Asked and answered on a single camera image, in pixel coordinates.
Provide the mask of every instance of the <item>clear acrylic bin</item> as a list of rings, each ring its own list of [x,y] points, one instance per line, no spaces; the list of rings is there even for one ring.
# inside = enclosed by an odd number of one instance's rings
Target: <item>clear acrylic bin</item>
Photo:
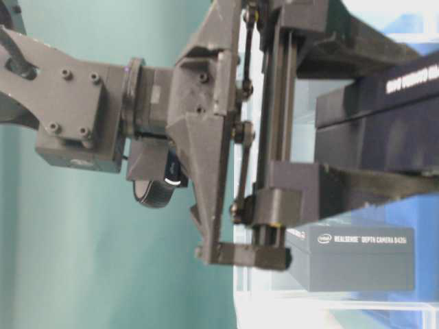
[[[345,4],[353,14],[398,42],[409,43],[421,53],[439,50],[439,4],[433,1],[354,0],[345,1]],[[244,43],[245,40],[242,38],[242,52],[244,52]],[[257,132],[260,127],[263,88],[262,53],[258,49],[259,36],[256,35],[252,55],[254,95],[243,109],[244,119],[251,120]],[[348,83],[350,82],[297,82],[292,161],[313,161],[316,98]],[[249,170],[251,178],[248,180],[248,189],[256,176],[258,142],[257,138],[252,147]],[[235,190],[239,180],[240,160],[241,149],[238,146],[235,149]],[[410,213],[410,209],[414,207],[420,209],[419,213],[424,211],[429,214],[435,210],[439,213],[439,197],[431,196],[427,199],[412,200],[406,204],[371,208],[363,212],[342,215],[340,219],[351,220],[354,217],[364,216],[384,222],[407,209],[409,210],[406,212]],[[439,269],[439,257],[434,257],[436,250],[439,252],[439,245],[436,246],[435,238],[427,236],[428,233],[425,231],[418,228],[414,230],[415,244],[417,243],[414,254],[416,263],[414,271],[417,276],[415,289],[418,290],[403,293],[389,291],[309,293],[287,271],[279,273],[236,267],[234,290],[238,328],[439,328],[439,319],[437,319],[439,270],[437,273],[434,272],[436,268]],[[428,239],[433,242],[426,257],[431,259],[434,266],[422,267],[427,262],[422,259],[424,254],[421,246],[425,247],[426,241],[430,241]],[[249,243],[250,232],[236,227],[234,240],[236,243]],[[426,277],[431,280],[431,284],[430,281],[423,281]],[[435,290],[435,293],[431,293],[429,289]]]

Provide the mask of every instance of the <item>depth camera box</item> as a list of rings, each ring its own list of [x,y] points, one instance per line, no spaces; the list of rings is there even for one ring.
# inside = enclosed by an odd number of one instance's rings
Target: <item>depth camera box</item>
[[[289,272],[306,290],[414,289],[414,231],[388,226],[309,224],[288,230]]]

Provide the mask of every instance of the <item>bolt head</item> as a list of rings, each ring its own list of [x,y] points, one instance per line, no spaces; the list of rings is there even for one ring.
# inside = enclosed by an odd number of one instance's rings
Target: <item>bolt head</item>
[[[70,80],[73,77],[72,72],[69,69],[62,69],[61,76],[64,80]]]
[[[80,136],[84,139],[90,138],[90,130],[87,127],[81,127],[79,133]]]
[[[61,126],[56,122],[51,122],[46,127],[46,131],[51,135],[57,135],[61,132]]]
[[[206,84],[207,82],[209,82],[209,74],[208,73],[201,73],[198,76],[198,79],[202,84]]]
[[[99,84],[101,82],[101,77],[96,72],[90,74],[90,80],[93,84]]]

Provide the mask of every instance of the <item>black cable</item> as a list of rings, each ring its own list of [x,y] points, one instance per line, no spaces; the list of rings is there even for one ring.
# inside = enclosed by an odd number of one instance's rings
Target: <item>black cable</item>
[[[2,45],[9,53],[9,56],[11,56],[15,73],[28,80],[32,80],[36,77],[34,66],[25,59],[25,56],[21,52],[19,46],[6,32],[3,25],[0,26],[0,45]]]

